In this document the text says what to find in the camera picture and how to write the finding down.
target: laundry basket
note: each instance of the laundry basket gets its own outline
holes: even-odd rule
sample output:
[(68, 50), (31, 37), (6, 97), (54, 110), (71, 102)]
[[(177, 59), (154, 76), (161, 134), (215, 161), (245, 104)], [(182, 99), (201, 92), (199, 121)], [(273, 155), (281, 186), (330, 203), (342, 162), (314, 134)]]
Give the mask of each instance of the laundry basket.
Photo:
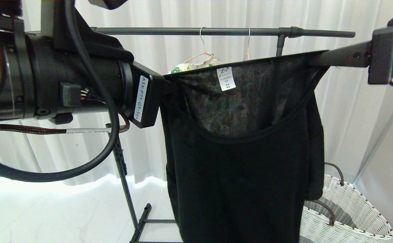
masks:
[(340, 178), (324, 176), (323, 195), (306, 201), (300, 228), (300, 243), (370, 243), (392, 238), (393, 229), (372, 204)]

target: sheer black fabric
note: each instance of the sheer black fabric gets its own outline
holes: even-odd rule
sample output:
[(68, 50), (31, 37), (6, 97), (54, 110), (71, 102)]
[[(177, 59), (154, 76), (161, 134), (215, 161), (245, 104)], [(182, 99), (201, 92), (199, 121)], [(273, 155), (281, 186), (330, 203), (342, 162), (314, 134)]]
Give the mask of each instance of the sheer black fabric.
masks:
[[(166, 75), (168, 192), (186, 243), (297, 243), (305, 199), (322, 194), (319, 52)], [(221, 91), (230, 66), (235, 89)]]

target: marble tile floor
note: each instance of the marble tile floor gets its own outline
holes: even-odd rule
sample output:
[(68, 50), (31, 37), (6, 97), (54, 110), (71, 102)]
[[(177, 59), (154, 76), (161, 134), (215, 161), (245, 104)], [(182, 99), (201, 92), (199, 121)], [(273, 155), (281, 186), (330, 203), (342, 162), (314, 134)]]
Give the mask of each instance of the marble tile floor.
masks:
[[(174, 218), (165, 182), (127, 179), (138, 219), (147, 203), (149, 218)], [(112, 175), (72, 187), (0, 178), (0, 243), (127, 243), (132, 235), (123, 189)], [(148, 224), (140, 240), (181, 242), (181, 237), (175, 224)]]

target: brown handle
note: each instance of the brown handle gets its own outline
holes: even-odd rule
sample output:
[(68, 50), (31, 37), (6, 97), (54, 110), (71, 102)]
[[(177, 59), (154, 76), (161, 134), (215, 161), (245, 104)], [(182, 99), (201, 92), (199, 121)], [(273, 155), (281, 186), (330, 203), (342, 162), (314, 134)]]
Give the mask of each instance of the brown handle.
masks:
[(332, 164), (332, 163), (324, 163), (324, 164), (331, 165), (331, 166), (333, 166), (333, 167), (335, 167), (337, 169), (337, 172), (340, 175), (340, 183), (339, 183), (339, 185), (344, 186), (345, 185), (345, 181), (343, 179), (343, 174), (342, 174), (342, 171), (340, 171), (340, 168), (337, 165)]
[(313, 202), (313, 203), (318, 203), (318, 204), (320, 204), (321, 206), (323, 206), (325, 209), (327, 209), (327, 211), (329, 211), (329, 214), (330, 214), (329, 225), (330, 225), (330, 226), (334, 226), (334, 222), (336, 221), (336, 218), (335, 218), (335, 216), (334, 216), (333, 210), (331, 210), (331, 209), (329, 208), (329, 206), (327, 206), (327, 204), (325, 204), (325, 203), (323, 203), (323, 202), (321, 202), (321, 201), (319, 201), (319, 200), (309, 200), (309, 201), (311, 201), (311, 202)]

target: clothing tag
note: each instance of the clothing tag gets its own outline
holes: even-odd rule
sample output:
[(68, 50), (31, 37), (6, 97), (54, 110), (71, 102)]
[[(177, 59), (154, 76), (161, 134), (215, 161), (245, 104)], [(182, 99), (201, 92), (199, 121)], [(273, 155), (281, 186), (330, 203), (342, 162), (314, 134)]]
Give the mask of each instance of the clothing tag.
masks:
[(234, 78), (232, 77), (232, 67), (218, 68), (219, 84), (221, 85), (222, 91), (235, 88)]
[(142, 111), (144, 109), (144, 101), (146, 100), (147, 85), (149, 84), (149, 79), (141, 75), (139, 78), (138, 93), (136, 94), (136, 104), (135, 112), (133, 117), (135, 120), (141, 122)]

